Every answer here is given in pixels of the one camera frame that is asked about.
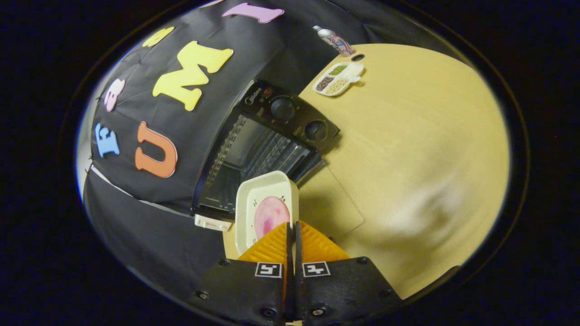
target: brown food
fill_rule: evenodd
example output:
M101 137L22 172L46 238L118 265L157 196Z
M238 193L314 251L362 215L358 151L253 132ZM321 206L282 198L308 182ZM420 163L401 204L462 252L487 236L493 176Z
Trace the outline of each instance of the brown food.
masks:
M324 78L322 79L322 81L320 81L320 82L318 83L318 85L316 85L316 90L317 90L317 91L319 91L319 92L322 92L322 90L323 90L323 89L324 89L326 86L328 86L328 84L330 84L330 82L331 82L333 79L334 79L334 78L331 78L331 77L324 77Z

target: yellow letter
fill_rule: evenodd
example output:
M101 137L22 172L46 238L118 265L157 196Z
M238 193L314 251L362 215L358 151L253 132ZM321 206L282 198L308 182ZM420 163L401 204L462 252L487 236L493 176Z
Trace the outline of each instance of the yellow letter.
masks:
M153 96L163 93L183 102L187 111L193 110L201 97L201 90L188 90L184 86L203 85L209 81L198 65L206 67L208 73L215 73L233 53L231 49L217 50L198 45L197 41L190 42L177 54L183 69L159 77L153 87Z
M173 26L168 27L168 28L164 28L160 31L157 31L155 34L153 34L152 37L148 38L145 43L143 43L143 47L152 47L155 44L159 43L159 41L161 41L164 37L166 37L169 33L171 33L171 31L174 29Z

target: bottle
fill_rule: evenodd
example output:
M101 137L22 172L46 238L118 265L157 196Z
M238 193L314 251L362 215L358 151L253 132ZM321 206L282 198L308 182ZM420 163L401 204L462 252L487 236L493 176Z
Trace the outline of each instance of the bottle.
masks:
M327 30L318 25L314 26L313 29L318 32L318 37L320 37L324 42L328 43L331 47L337 50L339 53L348 57L356 52L342 37L338 36L335 32Z

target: white divided tray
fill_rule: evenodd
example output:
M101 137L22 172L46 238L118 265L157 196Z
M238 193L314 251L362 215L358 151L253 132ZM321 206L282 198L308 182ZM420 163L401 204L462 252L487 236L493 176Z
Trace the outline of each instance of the white divided tray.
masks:
M258 241L254 217L267 197L283 201L290 213L290 225L298 221L298 187L281 171L274 171L244 181L235 199L235 246L242 255Z
M341 71L338 75L330 74L334 69L340 66L346 66L346 68L343 71ZM351 83L357 82L361 79L359 75L363 72L363 69L364 66L360 63L349 63L349 62L337 63L324 72L324 75L322 75L314 83L314 85L312 86L312 90L326 96L340 95L350 86ZM332 78L332 80L324 88L319 90L318 86L320 83L322 83L324 78Z

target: table surface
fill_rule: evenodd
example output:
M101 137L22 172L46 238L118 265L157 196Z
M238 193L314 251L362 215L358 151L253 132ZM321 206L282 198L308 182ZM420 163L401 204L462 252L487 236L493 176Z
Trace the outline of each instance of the table surface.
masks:
M299 189L300 219L351 257L372 259L402 297L461 265L484 241L509 176L501 109L468 65L431 50L355 45L365 66L343 94L300 93L340 129ZM235 225L226 256L239 257Z

